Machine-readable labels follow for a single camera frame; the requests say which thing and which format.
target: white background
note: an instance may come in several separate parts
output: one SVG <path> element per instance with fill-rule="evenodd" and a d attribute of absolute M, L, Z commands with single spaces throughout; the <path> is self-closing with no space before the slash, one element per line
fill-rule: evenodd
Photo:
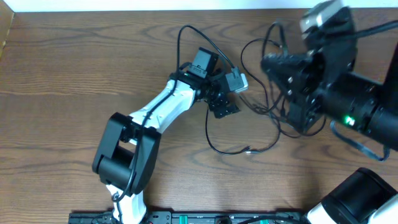
<path fill-rule="evenodd" d="M 311 8 L 322 0 L 4 0 L 14 12 Z M 398 0 L 343 0 L 351 7 L 398 7 Z"/>

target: green led indicator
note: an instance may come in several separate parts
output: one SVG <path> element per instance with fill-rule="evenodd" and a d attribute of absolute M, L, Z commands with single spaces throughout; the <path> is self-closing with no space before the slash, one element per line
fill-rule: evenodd
<path fill-rule="evenodd" d="M 344 119 L 344 123 L 345 123 L 345 124 L 348 124 L 348 125 L 350 125 L 350 126 L 354 126 L 354 124 L 355 124 L 355 119 L 352 118 L 352 117 L 350 117 L 350 116 L 346 116 L 345 119 Z"/>

